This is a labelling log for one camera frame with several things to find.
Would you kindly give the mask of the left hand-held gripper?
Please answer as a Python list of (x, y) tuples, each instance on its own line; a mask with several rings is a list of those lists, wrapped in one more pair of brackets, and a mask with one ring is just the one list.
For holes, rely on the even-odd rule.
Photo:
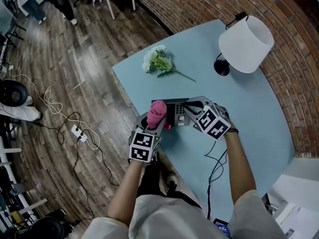
[(157, 154), (160, 142), (161, 132), (166, 123), (166, 117), (163, 117), (157, 124), (155, 134), (149, 134), (149, 125), (147, 123), (147, 112), (136, 118), (134, 131), (129, 138), (129, 159), (150, 163)]

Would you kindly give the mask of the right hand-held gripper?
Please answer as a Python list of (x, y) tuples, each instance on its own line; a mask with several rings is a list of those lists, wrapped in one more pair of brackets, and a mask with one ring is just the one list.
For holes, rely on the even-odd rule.
[[(230, 129), (231, 125), (226, 114), (212, 104), (212, 101), (208, 98), (204, 96), (194, 97), (188, 99), (185, 103), (183, 111), (194, 123), (193, 127), (204, 135), (218, 140)], [(199, 118), (197, 118), (199, 116), (199, 108), (197, 107), (204, 107)]]

